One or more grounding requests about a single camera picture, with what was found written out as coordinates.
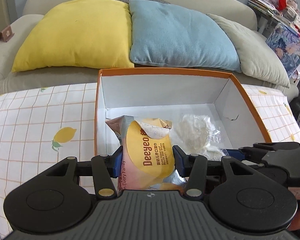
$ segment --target sofa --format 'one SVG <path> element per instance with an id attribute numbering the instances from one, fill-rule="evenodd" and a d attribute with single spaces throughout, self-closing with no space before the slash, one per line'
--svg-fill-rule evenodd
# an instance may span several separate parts
<path id="1" fill-rule="evenodd" d="M 40 87 L 96 82 L 98 69 L 86 67 L 45 67 L 18 73 L 11 72 L 18 49 L 34 26 L 36 26 L 50 9 L 66 1 L 70 0 L 27 0 L 23 16 L 11 24 L 12 31 L 15 35 L 7 43 L 0 42 L 0 94 Z M 211 13 L 222 16 L 255 32 L 257 30 L 257 18 L 254 11 L 237 0 L 164 1 L 197 10 L 204 14 Z M 298 95 L 298 89 L 293 82 L 288 89 L 280 85 L 246 76 L 242 73 L 235 73 L 235 76 L 243 84 L 277 88 L 290 99 Z"/>

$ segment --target yellow pillow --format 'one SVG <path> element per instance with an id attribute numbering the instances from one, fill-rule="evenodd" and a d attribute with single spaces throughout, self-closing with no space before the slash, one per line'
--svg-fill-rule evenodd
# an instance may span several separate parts
<path id="1" fill-rule="evenodd" d="M 20 47 L 12 72 L 47 66 L 134 67 L 129 60 L 132 21 L 128 4 L 73 0 L 57 5 Z"/>

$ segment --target stack of papers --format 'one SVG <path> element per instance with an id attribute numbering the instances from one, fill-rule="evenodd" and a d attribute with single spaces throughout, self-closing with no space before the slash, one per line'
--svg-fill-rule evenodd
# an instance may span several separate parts
<path id="1" fill-rule="evenodd" d="M 274 5 L 267 2 L 266 0 L 249 0 L 248 5 L 270 16 L 273 16 L 274 12 L 277 11 Z"/>

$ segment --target wet wipes packet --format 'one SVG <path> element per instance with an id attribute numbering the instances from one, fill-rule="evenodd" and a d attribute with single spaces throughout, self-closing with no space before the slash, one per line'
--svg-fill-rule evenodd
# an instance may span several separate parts
<path id="1" fill-rule="evenodd" d="M 169 138 L 172 123 L 159 118 L 121 116 L 106 121 L 123 146 L 118 191 L 168 190 L 182 191 L 186 180 L 174 167 Z"/>

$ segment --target cardboard box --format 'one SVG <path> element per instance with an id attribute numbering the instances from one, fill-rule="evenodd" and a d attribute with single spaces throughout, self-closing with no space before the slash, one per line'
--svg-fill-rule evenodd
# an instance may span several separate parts
<path id="1" fill-rule="evenodd" d="M 120 146 L 106 119 L 131 115 L 173 123 L 183 114 L 210 116 L 221 131 L 220 148 L 271 142 L 253 103 L 231 73 L 179 68 L 103 69 L 97 85 L 95 155 L 111 155 Z"/>

